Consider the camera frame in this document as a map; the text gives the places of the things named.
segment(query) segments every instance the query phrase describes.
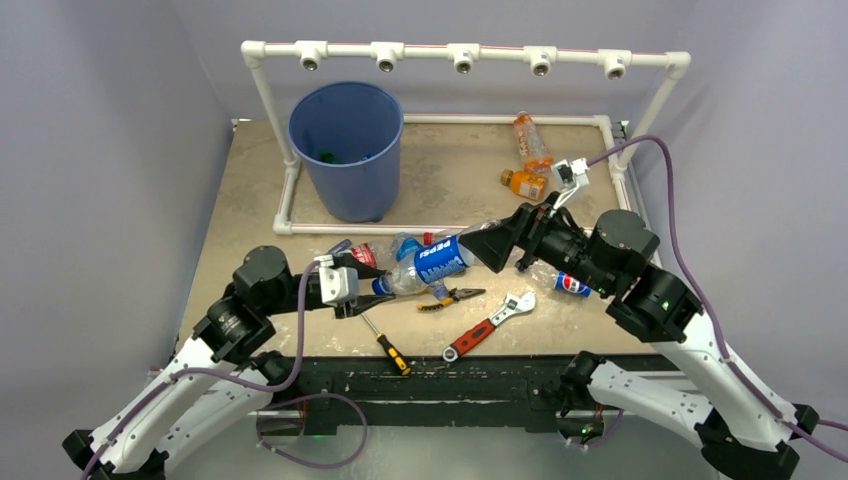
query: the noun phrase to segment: trash bin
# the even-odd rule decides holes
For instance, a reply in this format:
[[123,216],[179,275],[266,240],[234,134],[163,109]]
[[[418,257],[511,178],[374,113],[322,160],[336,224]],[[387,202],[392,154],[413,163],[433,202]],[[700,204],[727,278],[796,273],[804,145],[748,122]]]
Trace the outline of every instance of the trash bin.
[[321,202],[345,222],[377,222],[400,188],[403,111],[376,85],[340,82],[304,97],[288,136]]

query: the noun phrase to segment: orange bottle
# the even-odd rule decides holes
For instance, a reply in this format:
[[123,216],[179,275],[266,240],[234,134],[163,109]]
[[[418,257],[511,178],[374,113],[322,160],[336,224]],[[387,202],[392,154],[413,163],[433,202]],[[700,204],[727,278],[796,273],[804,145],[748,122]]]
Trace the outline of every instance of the orange bottle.
[[518,112],[518,118],[512,122],[515,138],[518,140],[518,155],[524,170],[544,174],[551,171],[554,157],[539,135],[536,123],[527,112]]
[[501,174],[501,185],[506,185],[516,195],[530,200],[539,200],[542,197],[546,183],[546,177],[531,172],[504,170]]

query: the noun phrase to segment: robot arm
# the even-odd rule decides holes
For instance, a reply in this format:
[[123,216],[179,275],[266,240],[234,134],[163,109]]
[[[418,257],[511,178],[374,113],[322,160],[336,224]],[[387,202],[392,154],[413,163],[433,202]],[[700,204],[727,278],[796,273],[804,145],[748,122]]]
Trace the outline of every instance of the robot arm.
[[[305,279],[306,310],[333,308],[338,318],[345,318],[394,298],[393,295],[360,296],[359,284],[352,280],[373,278],[384,272],[357,262],[350,254],[325,255],[317,262],[318,273]],[[186,452],[194,450],[242,413],[267,405],[271,395],[248,392],[235,385],[198,403],[218,379],[209,375],[175,378],[187,368],[228,374],[247,362],[274,335],[268,317],[297,310],[296,293],[301,280],[302,275],[291,274],[280,249],[253,249],[233,273],[233,282],[226,287],[223,297],[209,307],[206,316],[194,327],[192,337],[156,379],[105,424],[93,431],[77,430],[65,439],[63,448],[71,459],[85,469],[95,452],[107,445],[93,467],[91,478],[161,478],[155,475],[172,468]],[[269,385],[282,383],[289,371],[284,373],[283,378],[269,378],[248,369],[243,375],[256,380],[261,377],[258,383]],[[206,411],[213,405],[214,414]],[[123,428],[113,434],[120,422]],[[194,432],[186,431],[182,423],[193,425]]]
[[[613,297],[607,314],[686,374],[705,395],[708,407],[700,399],[688,402],[695,406],[686,407],[680,392],[642,385],[600,361],[569,366],[582,371],[576,385],[584,394],[672,429],[701,446],[707,461],[731,478],[789,478],[798,461],[787,444],[792,431],[731,371],[701,301],[682,280],[650,264],[659,238],[645,228],[637,214],[626,210],[602,214],[587,237],[568,210],[559,208],[558,197],[552,193],[539,205],[525,203],[512,217],[465,234],[459,241],[494,272],[505,267],[517,246],[524,250],[517,268],[527,268],[540,259],[588,285],[602,298]],[[729,346],[727,349],[729,360],[778,407],[784,420],[794,420],[812,433],[818,422],[812,408],[779,397]]]

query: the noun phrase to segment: adjustable wrench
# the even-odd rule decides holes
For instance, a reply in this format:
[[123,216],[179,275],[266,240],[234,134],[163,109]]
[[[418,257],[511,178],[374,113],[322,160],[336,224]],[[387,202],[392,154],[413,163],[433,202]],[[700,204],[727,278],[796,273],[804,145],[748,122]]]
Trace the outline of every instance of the adjustable wrench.
[[509,317],[529,313],[536,308],[536,294],[526,292],[521,297],[508,293],[504,299],[504,304],[490,318],[478,323],[474,328],[465,332],[461,337],[457,338],[448,348],[442,352],[442,358],[446,362],[455,362],[459,357],[470,352],[472,348],[480,344],[486,337],[498,328]]

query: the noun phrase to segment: beige tabletop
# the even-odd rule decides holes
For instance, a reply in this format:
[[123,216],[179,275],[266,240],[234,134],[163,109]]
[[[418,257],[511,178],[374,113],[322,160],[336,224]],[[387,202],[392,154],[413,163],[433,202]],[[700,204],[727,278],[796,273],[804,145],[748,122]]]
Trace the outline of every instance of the beige tabletop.
[[[540,126],[554,158],[591,157],[604,150],[595,127]],[[406,125],[401,139],[401,193],[384,218],[391,224],[468,225],[488,218],[510,216],[524,199],[499,183],[505,168],[519,167],[511,125]],[[335,235],[278,236],[271,230],[283,186],[283,161],[267,122],[241,122],[227,160],[209,231],[197,265],[183,317],[180,339],[223,293],[232,272],[248,251],[259,245],[281,248],[299,273],[316,255],[343,239]],[[591,227],[605,210],[617,208],[605,163],[590,171],[586,195],[571,208],[581,225]],[[293,201],[295,222],[336,223],[324,209],[305,169]],[[353,237],[354,244],[390,237]],[[461,277],[448,278],[449,288],[485,288],[487,293],[437,313],[419,313],[418,303],[433,303],[421,295],[379,305],[371,320],[406,355],[440,355],[466,330],[494,313],[506,293],[532,290],[536,309],[505,322],[471,354],[516,355],[576,353],[643,353],[650,349],[618,328],[604,313],[606,303],[596,294],[588,299],[554,292],[528,282],[511,269],[493,274],[472,267]],[[370,285],[362,283],[363,293]],[[272,318],[277,334],[263,349],[293,355],[294,314]],[[360,318],[338,320],[332,310],[306,315],[305,354],[310,356],[383,355],[374,335]]]

